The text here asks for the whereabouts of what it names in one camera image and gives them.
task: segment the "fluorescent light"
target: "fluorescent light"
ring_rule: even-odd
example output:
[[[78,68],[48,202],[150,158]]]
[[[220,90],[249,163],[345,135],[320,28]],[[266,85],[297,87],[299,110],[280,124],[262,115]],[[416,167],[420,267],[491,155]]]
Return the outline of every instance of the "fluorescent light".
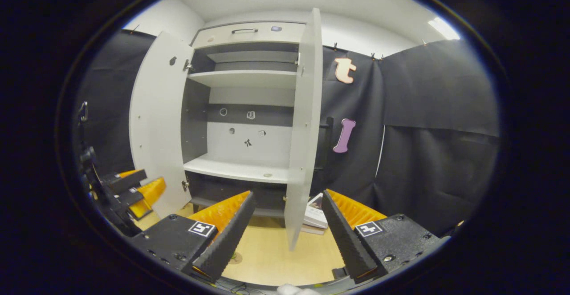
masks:
[[[446,39],[459,39],[460,36],[453,30],[453,28],[446,23],[443,19],[436,17],[433,20],[427,22],[432,25],[436,31],[440,32]]]

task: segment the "white wall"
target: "white wall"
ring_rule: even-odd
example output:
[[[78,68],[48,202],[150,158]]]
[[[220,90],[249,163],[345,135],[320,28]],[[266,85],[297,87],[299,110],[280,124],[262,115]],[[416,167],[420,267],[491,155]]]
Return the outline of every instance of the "white wall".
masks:
[[[161,31],[182,38],[189,44],[204,20],[180,0],[161,0],[145,9],[126,24],[124,29],[158,36]]]
[[[304,11],[266,11],[231,15],[207,22],[204,27],[252,20],[286,20],[307,21],[309,12]],[[322,44],[340,49],[350,50],[375,57],[385,57],[393,53],[417,46],[416,42],[408,40],[397,33],[364,23],[363,21],[321,13]]]

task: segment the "wooden floor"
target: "wooden floor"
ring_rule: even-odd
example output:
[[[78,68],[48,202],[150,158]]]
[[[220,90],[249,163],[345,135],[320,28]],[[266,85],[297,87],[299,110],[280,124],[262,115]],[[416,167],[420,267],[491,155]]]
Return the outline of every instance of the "wooden floor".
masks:
[[[176,212],[192,214],[187,204]],[[151,213],[137,225],[146,230],[159,221]],[[301,232],[297,246],[289,251],[283,220],[253,217],[236,248],[237,261],[230,261],[223,277],[262,285],[310,285],[333,280],[332,269],[344,267],[330,230],[324,235]]]

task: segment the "cabinet door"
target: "cabinet door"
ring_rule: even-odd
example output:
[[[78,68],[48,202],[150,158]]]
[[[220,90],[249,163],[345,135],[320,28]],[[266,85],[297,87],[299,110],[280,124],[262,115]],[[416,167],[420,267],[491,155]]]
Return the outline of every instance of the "cabinet door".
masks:
[[[189,200],[181,183],[186,180],[180,134],[181,108],[187,72],[194,49],[161,32],[144,57],[130,97],[129,136],[135,169],[148,179],[164,177],[163,195],[153,205],[161,218],[179,210]]]
[[[319,9],[314,8],[299,44],[293,133],[289,153],[289,183],[285,229],[289,250],[299,238],[311,189],[319,135],[322,94],[322,39]]]

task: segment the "white cabinet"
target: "white cabinet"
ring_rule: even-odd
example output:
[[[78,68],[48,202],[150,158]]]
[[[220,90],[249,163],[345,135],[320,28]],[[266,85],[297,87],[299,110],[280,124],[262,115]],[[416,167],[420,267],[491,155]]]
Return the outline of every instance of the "white cabinet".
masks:
[[[161,33],[134,86],[134,164],[146,169],[150,178],[164,176],[167,182],[155,210],[163,217],[188,202],[180,186],[185,179],[191,202],[206,206],[234,195],[232,189],[252,189],[258,214],[271,214],[264,196],[271,191],[281,203],[293,249],[318,141],[319,10],[312,11],[307,24],[242,23],[204,29],[193,45]],[[185,70],[187,60],[191,68]]]

